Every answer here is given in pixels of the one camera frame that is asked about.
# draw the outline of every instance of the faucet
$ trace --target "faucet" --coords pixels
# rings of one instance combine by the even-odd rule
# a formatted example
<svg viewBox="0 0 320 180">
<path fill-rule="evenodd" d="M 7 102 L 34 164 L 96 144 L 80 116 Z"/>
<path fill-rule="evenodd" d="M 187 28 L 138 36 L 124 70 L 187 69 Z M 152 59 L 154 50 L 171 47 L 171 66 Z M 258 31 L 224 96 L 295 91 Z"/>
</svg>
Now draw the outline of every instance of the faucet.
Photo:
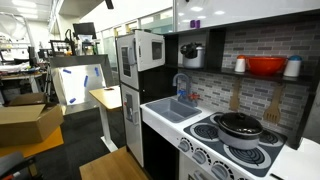
<svg viewBox="0 0 320 180">
<path fill-rule="evenodd" d="M 196 94 L 190 94 L 190 78 L 184 74 L 184 73 L 178 73 L 173 77 L 173 83 L 172 86 L 177 86 L 177 78 L 183 77 L 186 81 L 186 94 L 180 94 L 178 97 L 178 101 L 182 102 L 183 104 L 186 104 L 191 107 L 197 106 L 197 99 L 199 98 L 199 95 Z"/>
<path fill-rule="evenodd" d="M 177 78 L 181 76 L 186 80 L 186 94 L 187 96 L 190 94 L 190 79 L 186 74 L 178 73 L 173 77 L 172 86 L 177 86 Z"/>
</svg>

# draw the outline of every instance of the stovetop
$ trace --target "stovetop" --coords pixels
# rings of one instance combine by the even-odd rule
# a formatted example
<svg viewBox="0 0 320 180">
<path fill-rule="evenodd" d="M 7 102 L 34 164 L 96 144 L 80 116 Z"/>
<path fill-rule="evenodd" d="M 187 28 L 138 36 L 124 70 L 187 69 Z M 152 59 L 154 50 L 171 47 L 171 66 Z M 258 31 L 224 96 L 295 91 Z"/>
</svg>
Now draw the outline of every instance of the stovetop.
<svg viewBox="0 0 320 180">
<path fill-rule="evenodd" d="M 280 153 L 287 137 L 264 129 L 260 134 L 259 145 L 255 149 L 240 150 L 230 147 L 218 137 L 219 127 L 216 121 L 222 114 L 214 113 L 184 128 L 184 131 L 253 175 L 264 177 Z"/>
</svg>

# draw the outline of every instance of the red bowl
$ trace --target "red bowl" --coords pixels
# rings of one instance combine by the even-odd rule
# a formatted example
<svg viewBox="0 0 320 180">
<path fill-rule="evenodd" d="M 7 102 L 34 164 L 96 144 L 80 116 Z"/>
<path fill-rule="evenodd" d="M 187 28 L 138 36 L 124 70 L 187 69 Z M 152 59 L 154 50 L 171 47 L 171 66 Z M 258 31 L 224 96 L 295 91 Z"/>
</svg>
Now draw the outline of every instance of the red bowl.
<svg viewBox="0 0 320 180">
<path fill-rule="evenodd" d="M 284 67 L 287 58 L 247 57 L 247 65 L 252 74 L 273 75 Z"/>
</svg>

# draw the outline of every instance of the sink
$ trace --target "sink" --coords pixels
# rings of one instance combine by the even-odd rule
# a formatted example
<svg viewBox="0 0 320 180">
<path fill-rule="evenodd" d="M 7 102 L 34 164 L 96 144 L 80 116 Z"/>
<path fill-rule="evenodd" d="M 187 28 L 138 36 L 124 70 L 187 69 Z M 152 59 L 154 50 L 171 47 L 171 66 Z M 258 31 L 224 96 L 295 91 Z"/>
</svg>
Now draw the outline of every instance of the sink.
<svg viewBox="0 0 320 180">
<path fill-rule="evenodd" d="M 168 98 L 146 104 L 146 107 L 173 123 L 182 122 L 201 113 L 201 110 Z"/>
</svg>

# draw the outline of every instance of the white desk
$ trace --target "white desk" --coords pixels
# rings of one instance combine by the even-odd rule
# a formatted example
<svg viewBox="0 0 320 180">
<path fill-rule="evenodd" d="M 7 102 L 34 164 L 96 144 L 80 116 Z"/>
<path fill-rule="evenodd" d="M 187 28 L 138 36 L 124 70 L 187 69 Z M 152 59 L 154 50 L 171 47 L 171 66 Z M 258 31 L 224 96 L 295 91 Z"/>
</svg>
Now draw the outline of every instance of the white desk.
<svg viewBox="0 0 320 180">
<path fill-rule="evenodd" d="M 28 75 L 14 75 L 14 76 L 2 76 L 2 81 L 9 81 L 9 80 L 21 80 L 21 79 L 28 79 L 31 85 L 31 89 L 33 93 L 41 92 L 40 85 L 37 78 L 41 77 L 42 74 L 28 74 Z"/>
<path fill-rule="evenodd" d="M 110 90 L 96 89 L 89 91 L 90 94 L 99 102 L 101 123 L 104 136 L 101 140 L 105 143 L 110 152 L 118 150 L 110 136 L 107 109 L 112 110 L 122 106 L 121 91 L 119 86 L 111 86 Z"/>
</svg>

